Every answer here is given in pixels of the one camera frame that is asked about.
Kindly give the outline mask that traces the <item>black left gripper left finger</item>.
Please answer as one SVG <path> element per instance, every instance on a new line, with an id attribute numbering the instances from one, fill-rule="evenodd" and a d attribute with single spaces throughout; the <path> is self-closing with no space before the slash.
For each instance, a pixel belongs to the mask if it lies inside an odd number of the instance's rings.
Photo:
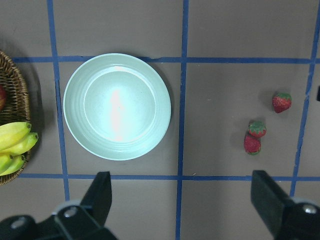
<path id="1" fill-rule="evenodd" d="M 116 240 L 105 227 L 112 205 L 111 175 L 98 172 L 79 204 L 69 204 L 41 222 L 14 215 L 0 222 L 2 240 Z"/>

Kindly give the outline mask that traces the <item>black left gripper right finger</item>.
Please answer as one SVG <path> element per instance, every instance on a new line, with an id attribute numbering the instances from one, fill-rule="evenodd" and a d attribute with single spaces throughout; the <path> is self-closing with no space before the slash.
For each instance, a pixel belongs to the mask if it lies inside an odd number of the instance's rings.
<path id="1" fill-rule="evenodd" d="M 254 170 L 250 199 L 275 240 L 318 240 L 320 206 L 290 197 L 264 170 Z"/>

